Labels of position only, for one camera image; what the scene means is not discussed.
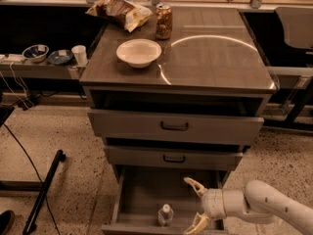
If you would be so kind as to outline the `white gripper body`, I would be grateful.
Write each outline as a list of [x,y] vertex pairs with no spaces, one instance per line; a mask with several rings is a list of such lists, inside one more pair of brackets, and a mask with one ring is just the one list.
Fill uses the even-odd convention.
[[226,217],[221,189],[208,189],[201,197],[201,205],[204,213],[212,219],[224,219]]

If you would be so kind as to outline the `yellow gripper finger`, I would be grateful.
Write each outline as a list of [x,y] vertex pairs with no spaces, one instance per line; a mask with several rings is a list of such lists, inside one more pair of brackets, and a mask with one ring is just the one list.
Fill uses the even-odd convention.
[[207,191],[207,189],[202,184],[200,184],[199,182],[197,182],[195,179],[191,177],[185,177],[184,181],[194,189],[194,191],[200,198]]
[[184,231],[184,235],[198,235],[210,223],[210,218],[205,213],[196,213],[192,224]]

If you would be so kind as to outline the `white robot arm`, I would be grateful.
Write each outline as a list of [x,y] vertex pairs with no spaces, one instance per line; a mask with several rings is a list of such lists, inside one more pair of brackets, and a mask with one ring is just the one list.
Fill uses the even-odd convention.
[[195,179],[185,177],[201,199],[203,213],[196,213],[185,235],[197,235],[212,220],[234,216],[250,223],[267,224],[277,216],[302,235],[313,235],[313,209],[289,198],[260,180],[251,180],[245,190],[206,189]]

